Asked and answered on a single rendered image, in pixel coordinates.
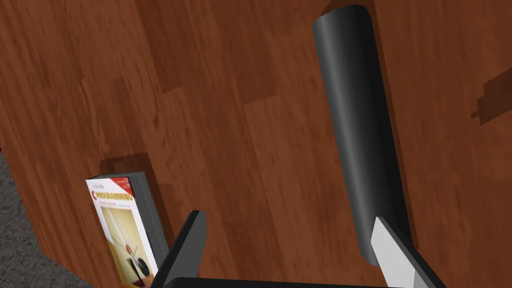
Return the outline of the black cylinder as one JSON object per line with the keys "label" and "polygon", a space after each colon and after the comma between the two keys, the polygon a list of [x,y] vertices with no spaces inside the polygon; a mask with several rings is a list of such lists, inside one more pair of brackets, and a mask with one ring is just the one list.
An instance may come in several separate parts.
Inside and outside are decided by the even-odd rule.
{"label": "black cylinder", "polygon": [[411,231],[371,15],[349,4],[312,31],[359,250],[378,266],[376,218],[391,218],[408,240]]}

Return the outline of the white and red book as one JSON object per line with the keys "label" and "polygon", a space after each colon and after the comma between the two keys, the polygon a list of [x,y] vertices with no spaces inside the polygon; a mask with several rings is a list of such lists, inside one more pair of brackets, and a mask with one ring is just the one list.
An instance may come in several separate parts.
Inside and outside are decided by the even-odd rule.
{"label": "white and red book", "polygon": [[122,283],[150,288],[170,247],[145,172],[86,180]]}

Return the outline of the brown wooden table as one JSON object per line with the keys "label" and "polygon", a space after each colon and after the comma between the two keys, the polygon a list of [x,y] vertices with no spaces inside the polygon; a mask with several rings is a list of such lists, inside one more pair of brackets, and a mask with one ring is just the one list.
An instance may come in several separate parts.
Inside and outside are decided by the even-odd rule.
{"label": "brown wooden table", "polygon": [[0,147],[42,252],[122,282],[86,179],[149,168],[205,278],[382,285],[363,260],[314,43],[374,23],[413,240],[447,288],[512,288],[512,0],[0,0]]}

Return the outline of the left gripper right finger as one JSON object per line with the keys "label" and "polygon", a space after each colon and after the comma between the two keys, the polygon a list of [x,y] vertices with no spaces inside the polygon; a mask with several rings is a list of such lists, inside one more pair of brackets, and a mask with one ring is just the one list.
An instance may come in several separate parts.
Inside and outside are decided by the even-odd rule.
{"label": "left gripper right finger", "polygon": [[406,236],[377,217],[370,240],[386,284],[394,288],[447,288]]}

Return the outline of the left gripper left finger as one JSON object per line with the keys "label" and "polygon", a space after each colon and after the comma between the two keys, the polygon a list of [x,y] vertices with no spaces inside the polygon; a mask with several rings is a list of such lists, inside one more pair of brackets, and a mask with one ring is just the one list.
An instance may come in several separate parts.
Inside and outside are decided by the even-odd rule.
{"label": "left gripper left finger", "polygon": [[150,288],[166,288],[176,278],[196,278],[207,241],[207,221],[204,210],[193,210],[171,249],[159,266]]}

